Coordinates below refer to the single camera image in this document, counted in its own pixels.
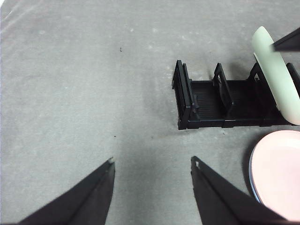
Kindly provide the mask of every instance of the pink plate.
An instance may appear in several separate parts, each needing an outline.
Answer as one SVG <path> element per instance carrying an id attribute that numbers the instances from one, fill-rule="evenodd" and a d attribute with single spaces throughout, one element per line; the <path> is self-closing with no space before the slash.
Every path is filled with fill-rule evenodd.
<path id="1" fill-rule="evenodd" d="M 288 220 L 300 221 L 300 132 L 282 130 L 265 136 L 249 163 L 258 201 Z"/>

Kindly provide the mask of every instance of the gray carpet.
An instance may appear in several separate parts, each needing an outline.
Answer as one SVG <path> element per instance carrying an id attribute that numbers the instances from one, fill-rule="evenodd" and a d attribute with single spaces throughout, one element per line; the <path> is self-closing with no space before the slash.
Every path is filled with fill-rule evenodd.
<path id="1" fill-rule="evenodd" d="M 7 0 L 1 7 L 1 222 L 17 222 L 109 157 L 108 225 L 200 224 L 190 158 L 249 194 L 247 156 L 299 127 L 177 130 L 177 59 L 207 80 L 246 79 L 251 37 L 300 21 L 298 0 Z M 300 71 L 300 54 L 284 53 Z"/>

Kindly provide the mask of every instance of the gray floor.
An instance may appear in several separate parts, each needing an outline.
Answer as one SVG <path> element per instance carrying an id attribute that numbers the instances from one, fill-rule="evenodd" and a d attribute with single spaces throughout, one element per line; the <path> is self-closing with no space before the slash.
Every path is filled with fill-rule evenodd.
<path id="1" fill-rule="evenodd" d="M 117 158 L 106 224 L 199 224 L 190 158 L 248 193 L 263 135 L 299 127 L 177 130 L 175 62 L 210 79 L 254 64 L 251 37 L 279 39 L 298 0 L 7 0 L 1 8 L 1 221 L 17 222 Z M 300 54 L 283 54 L 300 71 Z"/>

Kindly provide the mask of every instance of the plate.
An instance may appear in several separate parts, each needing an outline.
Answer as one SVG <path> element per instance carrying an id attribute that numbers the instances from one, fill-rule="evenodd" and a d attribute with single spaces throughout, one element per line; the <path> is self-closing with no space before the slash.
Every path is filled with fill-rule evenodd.
<path id="1" fill-rule="evenodd" d="M 264 27 L 252 37 L 254 56 L 260 65 L 268 86 L 282 116 L 292 124 L 300 125 L 300 98 L 279 52 L 274 52 L 274 43 Z"/>
<path id="2" fill-rule="evenodd" d="M 300 132 L 282 130 L 254 148 L 249 177 L 256 199 L 291 221 L 300 221 Z"/>

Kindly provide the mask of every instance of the concrete surface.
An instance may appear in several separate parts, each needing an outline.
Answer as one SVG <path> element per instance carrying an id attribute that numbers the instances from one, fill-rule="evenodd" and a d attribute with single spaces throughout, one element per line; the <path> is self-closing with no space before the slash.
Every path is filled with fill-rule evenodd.
<path id="1" fill-rule="evenodd" d="M 299 127 L 177 130 L 171 80 L 247 78 L 251 37 L 299 26 L 298 0 L 7 0 L 1 8 L 1 221 L 17 222 L 117 158 L 106 224 L 200 224 L 190 158 L 248 193 L 263 135 Z M 300 54 L 283 54 L 300 71 Z"/>

